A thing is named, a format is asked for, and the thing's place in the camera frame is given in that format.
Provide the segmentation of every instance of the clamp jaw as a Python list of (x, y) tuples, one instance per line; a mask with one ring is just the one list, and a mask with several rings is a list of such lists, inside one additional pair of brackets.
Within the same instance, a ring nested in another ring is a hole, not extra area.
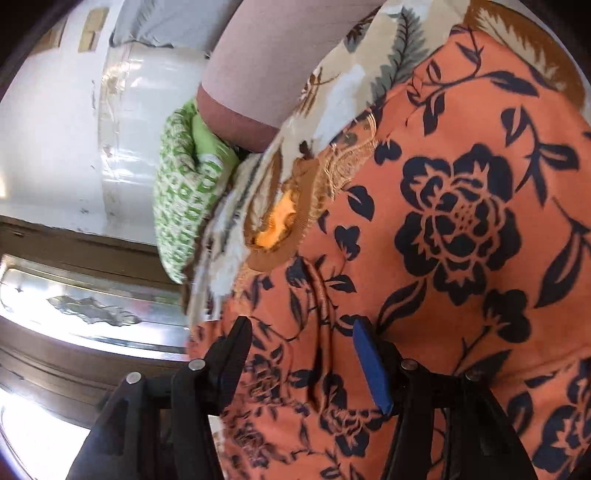
[[(228, 337), (204, 359), (174, 375), (132, 372), (113, 392), (74, 460), (66, 480), (223, 480), (208, 416), (232, 401), (252, 342), (238, 317)], [(171, 441), (162, 437), (170, 410)]]
[(353, 342), (374, 403), (398, 416), (381, 480), (425, 480), (431, 468), (434, 411), (447, 420), (442, 480), (537, 480), (512, 424), (477, 375), (431, 373), (377, 338), (367, 320)]

